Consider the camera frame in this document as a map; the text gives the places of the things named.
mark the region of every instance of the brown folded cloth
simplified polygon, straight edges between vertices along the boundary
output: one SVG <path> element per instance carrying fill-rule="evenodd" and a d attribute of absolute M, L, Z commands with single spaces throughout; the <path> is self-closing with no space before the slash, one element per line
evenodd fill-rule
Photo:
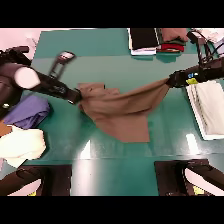
<path fill-rule="evenodd" d="M 168 79 L 150 83 L 128 93 L 104 89 L 104 83 L 79 84 L 83 100 L 79 108 L 110 136 L 122 142 L 149 142 L 147 115 L 166 96 Z"/>
<path fill-rule="evenodd" d="M 11 127 L 8 127 L 6 124 L 3 123 L 3 120 L 0 121 L 0 137 L 3 135 L 7 135 L 12 131 Z"/>
<path fill-rule="evenodd" d="M 161 28 L 163 40 L 171 41 L 176 38 L 180 38 L 181 40 L 187 42 L 187 28 Z"/>

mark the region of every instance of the black cloth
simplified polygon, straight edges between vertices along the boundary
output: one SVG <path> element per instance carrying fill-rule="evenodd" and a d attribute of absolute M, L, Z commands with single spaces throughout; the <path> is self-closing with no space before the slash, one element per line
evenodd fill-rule
<path fill-rule="evenodd" d="M 133 50 L 157 47 L 155 28 L 130 28 Z"/>

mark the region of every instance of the green table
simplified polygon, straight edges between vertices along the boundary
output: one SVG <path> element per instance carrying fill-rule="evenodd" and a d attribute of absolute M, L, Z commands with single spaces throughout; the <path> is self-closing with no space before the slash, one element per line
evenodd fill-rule
<path fill-rule="evenodd" d="M 97 29 L 42 32 L 32 66 L 47 74 L 64 50 L 78 56 L 62 77 L 70 88 L 104 82 L 127 92 L 198 63 L 190 43 L 183 54 L 132 57 L 126 29 Z M 149 115 L 149 143 L 128 144 L 97 129 L 76 106 L 38 95 L 53 108 L 39 125 L 48 147 L 40 159 L 26 164 L 73 164 L 72 195 L 158 195 L 153 165 L 158 160 L 208 158 L 224 171 L 224 140 L 202 140 L 185 89 L 171 89 Z M 5 167 L 0 177 L 9 172 Z"/>

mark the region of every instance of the purple cloth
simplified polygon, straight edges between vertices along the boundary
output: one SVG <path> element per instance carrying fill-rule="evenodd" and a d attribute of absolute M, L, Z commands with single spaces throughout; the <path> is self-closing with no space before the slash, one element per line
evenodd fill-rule
<path fill-rule="evenodd" d="M 35 128 L 50 112 L 48 101 L 38 96 L 25 96 L 4 118 L 5 124 L 22 129 Z"/>

